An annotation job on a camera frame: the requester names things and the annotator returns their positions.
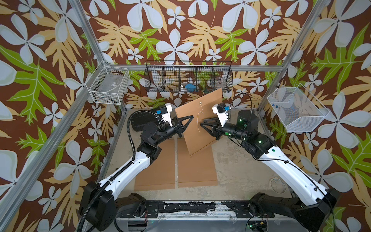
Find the brown file bag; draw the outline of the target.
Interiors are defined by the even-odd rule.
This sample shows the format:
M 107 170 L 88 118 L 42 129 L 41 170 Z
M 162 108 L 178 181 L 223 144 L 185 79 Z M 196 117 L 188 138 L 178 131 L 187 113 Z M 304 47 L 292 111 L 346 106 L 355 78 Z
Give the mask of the brown file bag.
M 211 146 L 190 155 L 185 139 L 177 139 L 177 165 L 180 188 L 218 185 Z
M 222 103 L 222 89 L 203 95 L 175 109 L 178 118 L 185 116 L 194 117 L 183 133 L 190 156 L 208 147 L 215 140 L 213 136 L 201 127 L 201 123 L 205 119 L 216 117 L 212 107 L 219 103 Z
M 175 188 L 175 140 L 169 139 L 159 146 L 158 158 L 135 178 L 135 191 Z

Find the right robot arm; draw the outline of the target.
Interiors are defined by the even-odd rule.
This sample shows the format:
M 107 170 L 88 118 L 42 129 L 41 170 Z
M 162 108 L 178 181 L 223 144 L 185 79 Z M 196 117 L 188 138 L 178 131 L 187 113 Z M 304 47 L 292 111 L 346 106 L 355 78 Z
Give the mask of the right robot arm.
M 296 195 L 282 198 L 258 193 L 250 200 L 254 214 L 283 215 L 295 219 L 308 231 L 317 232 L 332 214 L 340 198 L 339 191 L 319 184 L 290 161 L 270 137 L 258 131 L 259 118 L 252 110 L 239 111 L 236 123 L 229 122 L 227 110 L 217 110 L 216 115 L 205 119 L 200 126 L 216 140 L 222 136 L 237 140 L 238 145 L 271 168 Z

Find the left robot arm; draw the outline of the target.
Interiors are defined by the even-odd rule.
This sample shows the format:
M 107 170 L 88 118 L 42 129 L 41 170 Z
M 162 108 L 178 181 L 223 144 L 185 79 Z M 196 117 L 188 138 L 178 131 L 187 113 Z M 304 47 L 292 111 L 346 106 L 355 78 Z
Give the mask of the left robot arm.
M 117 218 L 119 211 L 117 199 L 120 193 L 141 171 L 158 158 L 162 151 L 159 144 L 174 135 L 182 136 L 193 119 L 193 116 L 174 117 L 170 122 L 164 122 L 162 129 L 153 122 L 145 124 L 138 148 L 135 147 L 130 136 L 132 158 L 107 178 L 98 183 L 91 182 L 84 188 L 79 208 L 81 217 L 76 231 L 81 232 L 86 222 L 91 224 L 88 229 L 90 232 L 94 229 L 100 232 L 106 230 Z

